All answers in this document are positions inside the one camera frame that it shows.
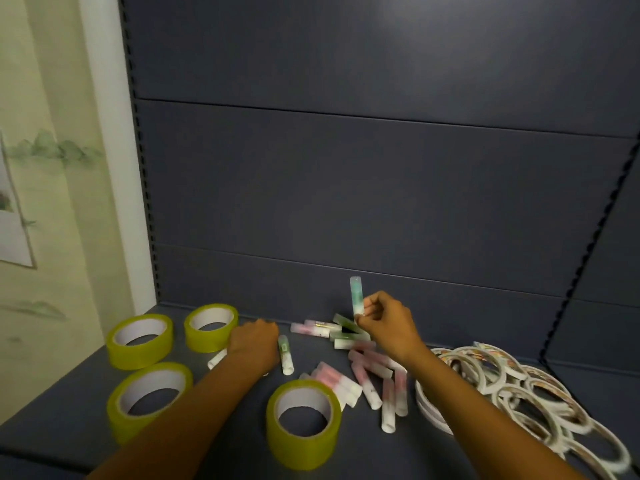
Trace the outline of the person's right hand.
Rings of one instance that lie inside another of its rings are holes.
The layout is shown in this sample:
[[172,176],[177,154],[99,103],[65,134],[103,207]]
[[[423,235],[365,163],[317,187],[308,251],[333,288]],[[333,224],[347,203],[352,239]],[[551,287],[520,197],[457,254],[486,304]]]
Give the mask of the person's right hand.
[[426,349],[410,309],[382,290],[365,297],[364,307],[364,315],[376,320],[375,342],[391,359],[410,369]]

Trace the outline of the person's left hand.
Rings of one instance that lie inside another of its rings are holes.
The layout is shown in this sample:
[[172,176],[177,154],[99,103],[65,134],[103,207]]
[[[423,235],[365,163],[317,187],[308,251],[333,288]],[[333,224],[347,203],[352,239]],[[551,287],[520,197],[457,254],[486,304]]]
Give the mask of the person's left hand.
[[230,334],[227,359],[241,375],[261,378],[280,362],[277,346],[251,346],[249,323],[236,327]]

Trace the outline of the green label glue stick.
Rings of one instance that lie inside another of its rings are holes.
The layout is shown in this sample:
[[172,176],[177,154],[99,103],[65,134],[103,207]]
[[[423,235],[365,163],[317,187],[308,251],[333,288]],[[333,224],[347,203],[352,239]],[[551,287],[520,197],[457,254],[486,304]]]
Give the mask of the green label glue stick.
[[353,307],[354,321],[359,315],[364,315],[364,293],[362,286],[362,279],[359,276],[352,276],[349,279],[351,302]]

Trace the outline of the person's left forearm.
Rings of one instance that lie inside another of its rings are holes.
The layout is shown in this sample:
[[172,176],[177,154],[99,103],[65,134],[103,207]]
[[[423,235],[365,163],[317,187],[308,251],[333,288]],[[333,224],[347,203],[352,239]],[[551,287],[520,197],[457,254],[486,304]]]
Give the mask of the person's left forearm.
[[230,350],[192,390],[86,480],[193,480],[231,413],[278,361],[275,346]]

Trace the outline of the person's right forearm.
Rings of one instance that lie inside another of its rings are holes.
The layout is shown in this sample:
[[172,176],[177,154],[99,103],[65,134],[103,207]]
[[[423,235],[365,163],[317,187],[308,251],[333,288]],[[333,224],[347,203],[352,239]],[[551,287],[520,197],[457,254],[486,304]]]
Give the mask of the person's right forearm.
[[482,480],[587,480],[492,405],[424,343],[402,349],[402,363],[439,410]]

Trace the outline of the yellow tape roll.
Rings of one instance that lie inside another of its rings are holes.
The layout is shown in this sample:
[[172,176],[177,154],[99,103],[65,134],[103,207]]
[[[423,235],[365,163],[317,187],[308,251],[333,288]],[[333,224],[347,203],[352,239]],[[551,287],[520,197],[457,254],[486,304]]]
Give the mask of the yellow tape roll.
[[[142,429],[172,406],[193,387],[193,373],[176,362],[160,362],[130,374],[110,394],[106,412],[111,433],[119,445],[124,445]],[[144,396],[162,389],[176,391],[166,405],[143,415],[133,415],[133,406]]]
[[161,314],[130,317],[106,337],[109,362],[123,371],[135,371],[160,362],[172,346],[173,322]]
[[226,348],[231,331],[238,325],[235,307],[214,303],[192,311],[184,321],[186,345],[196,353],[215,353]]
[[[326,420],[312,436],[293,435],[281,424],[282,414],[293,408],[311,408]],[[266,439],[274,458],[292,470],[313,470],[333,454],[342,423],[342,409],[335,393],[315,379],[296,379],[279,386],[266,407]]]

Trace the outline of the pile of pink glue sticks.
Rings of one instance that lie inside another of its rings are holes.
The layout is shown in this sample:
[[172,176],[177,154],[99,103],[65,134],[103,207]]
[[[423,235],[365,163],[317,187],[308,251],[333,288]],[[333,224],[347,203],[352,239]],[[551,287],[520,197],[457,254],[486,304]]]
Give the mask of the pile of pink glue sticks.
[[354,408],[361,396],[372,410],[381,412],[381,428],[385,433],[396,430],[396,416],[407,414],[406,375],[402,368],[395,372],[374,359],[374,343],[363,332],[344,333],[340,323],[306,321],[292,323],[290,332],[329,339],[335,349],[349,352],[348,359],[355,379],[350,379],[326,362],[319,362],[311,373],[302,373],[301,380],[313,380],[329,388],[340,408]]

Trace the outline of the dark blue shelf unit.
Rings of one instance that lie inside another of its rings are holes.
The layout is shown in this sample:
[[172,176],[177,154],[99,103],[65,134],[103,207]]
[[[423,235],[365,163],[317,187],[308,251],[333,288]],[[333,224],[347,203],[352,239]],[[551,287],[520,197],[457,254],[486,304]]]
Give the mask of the dark blue shelf unit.
[[[127,0],[169,360],[188,309],[535,360],[640,131],[640,0]],[[635,163],[548,350],[640,460]]]

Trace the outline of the perforated shelf upright strip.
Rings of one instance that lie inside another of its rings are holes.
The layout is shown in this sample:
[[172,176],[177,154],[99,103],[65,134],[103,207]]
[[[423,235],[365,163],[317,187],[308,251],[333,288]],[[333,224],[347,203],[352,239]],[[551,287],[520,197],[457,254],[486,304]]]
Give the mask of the perforated shelf upright strip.
[[599,219],[599,221],[596,224],[596,229],[594,231],[594,233],[592,234],[591,240],[588,243],[586,250],[584,252],[584,254],[582,255],[581,259],[580,259],[580,264],[578,265],[578,267],[575,270],[574,273],[574,277],[570,283],[569,288],[567,289],[564,298],[561,302],[560,307],[558,308],[554,321],[548,331],[547,337],[542,345],[542,348],[538,354],[538,361],[540,362],[540,364],[542,364],[545,368],[550,369],[551,366],[549,365],[549,359],[548,359],[548,350],[550,348],[550,345],[554,339],[554,336],[557,332],[557,329],[560,325],[560,323],[563,320],[564,314],[566,312],[566,309],[568,307],[568,305],[570,304],[573,295],[582,279],[582,275],[585,272],[586,266],[588,265],[593,252],[597,246],[598,241],[600,240],[600,236],[602,234],[602,231],[610,217],[610,214],[612,212],[612,209],[614,208],[616,201],[620,195],[620,192],[625,184],[625,181],[635,163],[638,151],[640,150],[640,131],[638,131],[638,134],[636,135],[635,138],[635,142],[633,144],[633,146],[631,147],[629,153],[628,153],[628,159],[625,161],[622,169],[621,169],[621,173],[620,176],[618,177],[616,184],[614,186],[613,191],[610,193],[609,195],[609,200],[608,203],[606,204],[604,211],[603,211],[603,215],[602,217]]
[[138,157],[138,166],[139,166],[139,174],[141,181],[141,193],[142,193],[142,202],[143,202],[143,210],[145,213],[145,224],[147,231],[147,240],[149,247],[149,255],[150,255],[150,266],[151,266],[151,278],[154,290],[154,298],[156,305],[161,302],[161,290],[159,288],[159,275],[157,269],[156,262],[156,240],[155,240],[155,231],[154,231],[154,218],[152,214],[152,206],[150,204],[150,195],[148,192],[148,181],[147,181],[147,165],[146,165],[146,155],[145,155],[145,146],[143,141],[143,132],[141,129],[140,123],[140,115],[139,115],[139,99],[137,94],[137,83],[134,76],[134,66],[135,63],[132,58],[132,42],[131,42],[131,31],[129,26],[129,18],[127,16],[127,0],[117,0],[118,3],[118,11],[121,22],[121,31],[123,36],[123,47],[124,47],[124,57],[125,57],[125,67],[127,74],[127,81],[129,84],[129,95],[131,101],[131,110],[132,110],[132,120],[133,120],[133,128],[134,128],[134,141],[136,144],[136,152]]

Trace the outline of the wall poster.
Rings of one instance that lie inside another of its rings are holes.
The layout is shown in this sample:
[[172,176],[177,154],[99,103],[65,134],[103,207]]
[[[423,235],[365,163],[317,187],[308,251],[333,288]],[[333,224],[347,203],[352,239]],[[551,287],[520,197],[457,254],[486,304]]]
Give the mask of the wall poster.
[[0,132],[0,262],[34,268],[28,233],[20,211]]

